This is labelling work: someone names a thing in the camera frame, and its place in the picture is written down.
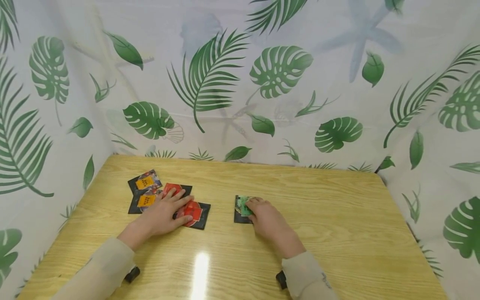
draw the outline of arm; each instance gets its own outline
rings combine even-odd
[[[172,196],[160,194],[155,203],[130,223],[117,238],[108,239],[92,255],[87,264],[73,276],[52,300],[104,300],[120,286],[135,266],[135,251],[153,235],[163,235],[190,222],[192,216],[175,220],[172,215],[193,196],[180,199],[182,190]]]
[[[269,240],[282,256],[288,291],[294,300],[337,300],[326,275],[313,255],[307,252],[297,233],[280,212],[262,198],[252,198],[247,206],[255,232]]]

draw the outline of card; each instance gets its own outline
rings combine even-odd
[[[182,197],[189,196],[190,193],[192,192],[192,186],[191,185],[183,185],[183,184],[173,184],[167,182],[165,184],[165,187],[163,188],[163,192],[166,195],[171,189],[175,188],[175,193],[173,194],[174,196],[178,194],[182,189],[185,190],[185,194],[183,194]]]
[[[248,219],[249,215],[252,215],[253,212],[245,205],[245,203],[252,197],[236,195],[235,196],[235,211],[233,216],[234,223],[243,223],[251,224],[252,222]]]
[[[140,176],[130,179],[128,185],[130,186],[132,194],[135,195],[135,191],[158,189],[162,186],[162,183],[160,182],[160,179],[158,179],[155,170],[150,170]]]
[[[162,190],[150,189],[150,190],[136,190],[133,194],[132,202],[130,203],[130,208],[128,209],[129,214],[141,214],[149,206],[155,202],[155,198],[160,194]]]
[[[186,205],[182,206],[176,213],[173,214],[173,219],[181,216],[191,215],[193,220],[184,226],[204,230],[209,211],[210,204],[189,201]]]

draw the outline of table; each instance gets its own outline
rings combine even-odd
[[[163,184],[193,186],[212,205],[204,231],[151,239],[142,273],[110,299],[289,299],[281,262],[250,224],[233,223],[235,194],[272,202],[319,260],[341,299],[446,299],[388,190],[372,173],[138,156],[111,156],[18,300],[55,294],[128,215],[127,180],[154,168]]]

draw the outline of orange label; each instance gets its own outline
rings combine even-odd
[[[137,185],[137,188],[139,190],[143,190],[144,188],[153,185],[153,179],[152,177],[148,176],[140,180],[137,180],[135,184]]]
[[[138,200],[138,207],[150,206],[155,202],[156,195],[141,195]]]

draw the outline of sleeve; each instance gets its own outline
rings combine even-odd
[[[104,300],[135,267],[134,252],[116,238],[108,239],[52,300]]]
[[[310,252],[282,260],[287,286],[294,300],[338,300],[327,277]]]

